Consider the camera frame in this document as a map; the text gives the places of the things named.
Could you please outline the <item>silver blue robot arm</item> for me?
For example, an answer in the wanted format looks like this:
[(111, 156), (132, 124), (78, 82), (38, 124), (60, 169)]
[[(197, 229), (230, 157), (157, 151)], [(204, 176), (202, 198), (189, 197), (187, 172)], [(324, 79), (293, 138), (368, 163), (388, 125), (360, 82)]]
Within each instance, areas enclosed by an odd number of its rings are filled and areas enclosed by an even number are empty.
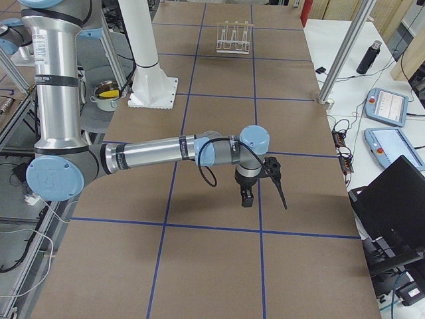
[(41, 137), (26, 178), (46, 201), (66, 201), (104, 175), (133, 167), (193, 161), (199, 169), (235, 166), (242, 205), (253, 203), (252, 187), (261, 178), (279, 181), (280, 167), (269, 158), (270, 136), (260, 126), (237, 136), (214, 131), (140, 144), (89, 145), (81, 136), (76, 39), (101, 21), (99, 1), (22, 1), (21, 15), (31, 30)]

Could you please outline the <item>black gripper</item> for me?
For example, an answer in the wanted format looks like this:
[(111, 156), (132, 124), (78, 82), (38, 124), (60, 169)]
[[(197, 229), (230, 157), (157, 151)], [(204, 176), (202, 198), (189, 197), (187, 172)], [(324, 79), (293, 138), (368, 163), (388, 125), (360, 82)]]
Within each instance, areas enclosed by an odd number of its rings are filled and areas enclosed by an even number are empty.
[(252, 194), (252, 187), (257, 183), (258, 177), (246, 177), (238, 171), (235, 172), (234, 178), (240, 186), (242, 203), (245, 208), (252, 207), (254, 196)]

